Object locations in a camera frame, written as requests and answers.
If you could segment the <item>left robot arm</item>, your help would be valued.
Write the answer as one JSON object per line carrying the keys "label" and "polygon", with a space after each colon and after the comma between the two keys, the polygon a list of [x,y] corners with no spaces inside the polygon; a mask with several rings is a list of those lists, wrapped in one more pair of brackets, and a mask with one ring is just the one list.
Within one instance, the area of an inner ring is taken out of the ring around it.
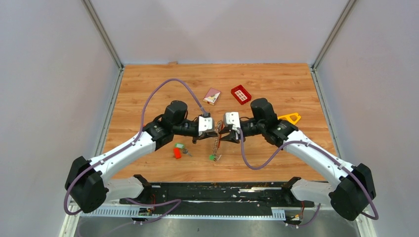
{"label": "left robot arm", "polygon": [[127,179],[113,179],[113,176],[140,157],[170,143],[175,135],[192,137],[193,143],[217,136],[210,114],[193,120],[188,120],[187,115],[186,103],[172,101],[163,114],[111,151],[90,159],[76,158],[66,179],[64,204],[72,198],[81,212],[90,213],[104,202],[116,199],[133,198],[139,204],[147,203],[151,190],[138,175]]}

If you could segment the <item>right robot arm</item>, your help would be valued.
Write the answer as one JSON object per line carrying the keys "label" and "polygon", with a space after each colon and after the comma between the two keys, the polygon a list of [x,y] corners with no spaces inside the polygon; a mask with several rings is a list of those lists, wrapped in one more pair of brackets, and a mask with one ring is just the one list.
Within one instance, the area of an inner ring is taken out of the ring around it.
{"label": "right robot arm", "polygon": [[[352,163],[336,157],[309,139],[296,125],[279,119],[266,98],[251,102],[253,117],[241,120],[238,112],[224,114],[225,128],[222,141],[239,143],[245,165],[252,170],[267,166],[280,152],[285,151],[305,162],[321,174],[326,182],[292,178],[289,188],[282,192],[283,202],[295,206],[300,201],[330,204],[334,211],[346,220],[353,221],[359,215],[378,220],[374,205],[377,196],[371,169],[363,163]],[[246,137],[262,135],[266,142],[277,147],[271,157],[260,166],[248,162],[244,141]]]}

